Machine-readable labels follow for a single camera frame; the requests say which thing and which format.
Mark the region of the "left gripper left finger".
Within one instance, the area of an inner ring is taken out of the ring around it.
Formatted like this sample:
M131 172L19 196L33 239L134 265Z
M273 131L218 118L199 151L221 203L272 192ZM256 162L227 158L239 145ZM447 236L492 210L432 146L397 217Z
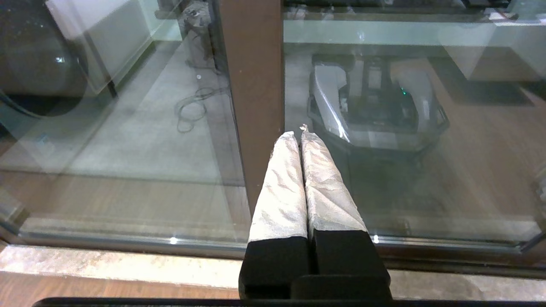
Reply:
M238 276L241 299L287 299L310 273L308 209L298 140L285 132L274 144L252 216Z

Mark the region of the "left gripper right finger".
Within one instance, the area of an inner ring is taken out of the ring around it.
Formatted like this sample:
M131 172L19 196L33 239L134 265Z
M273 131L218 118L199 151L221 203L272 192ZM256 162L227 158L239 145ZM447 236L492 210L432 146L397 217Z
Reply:
M318 274L389 277L325 143L304 131L301 153Z

